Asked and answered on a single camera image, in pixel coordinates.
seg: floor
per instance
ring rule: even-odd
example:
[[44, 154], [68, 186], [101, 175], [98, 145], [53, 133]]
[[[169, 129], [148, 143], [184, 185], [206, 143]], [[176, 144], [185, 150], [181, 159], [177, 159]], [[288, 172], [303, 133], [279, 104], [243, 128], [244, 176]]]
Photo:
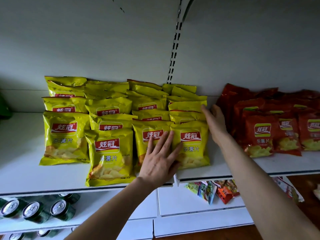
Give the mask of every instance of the floor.
[[[299, 203], [299, 208], [320, 229], [320, 201], [314, 196], [312, 190], [320, 184], [320, 174], [290, 176], [288, 179], [301, 193], [304, 202]], [[254, 225], [240, 226], [221, 230], [212, 230], [191, 234], [183, 234], [157, 238], [159, 240], [262, 240]]]

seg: silver can top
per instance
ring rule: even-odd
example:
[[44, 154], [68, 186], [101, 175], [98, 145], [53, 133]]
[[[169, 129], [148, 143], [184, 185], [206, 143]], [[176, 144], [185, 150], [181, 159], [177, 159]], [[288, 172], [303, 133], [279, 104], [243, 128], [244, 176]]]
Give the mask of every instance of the silver can top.
[[9, 240], [19, 240], [22, 236], [22, 233], [13, 233], [10, 235]]
[[19, 206], [18, 200], [11, 200], [4, 204], [1, 208], [1, 214], [6, 216], [14, 212]]
[[68, 194], [69, 194], [69, 193], [60, 193], [59, 196], [65, 197], [65, 196], [67, 196]]
[[45, 229], [44, 230], [39, 230], [38, 231], [38, 236], [41, 237], [41, 236], [45, 235], [47, 232], [50, 232], [50, 230], [45, 230]]
[[39, 209], [40, 204], [39, 202], [32, 202], [30, 204], [28, 204], [22, 211], [22, 216], [24, 218], [28, 218], [33, 216]]
[[67, 203], [65, 200], [59, 200], [54, 203], [54, 205], [51, 207], [51, 214], [52, 215], [58, 215], [66, 208]]

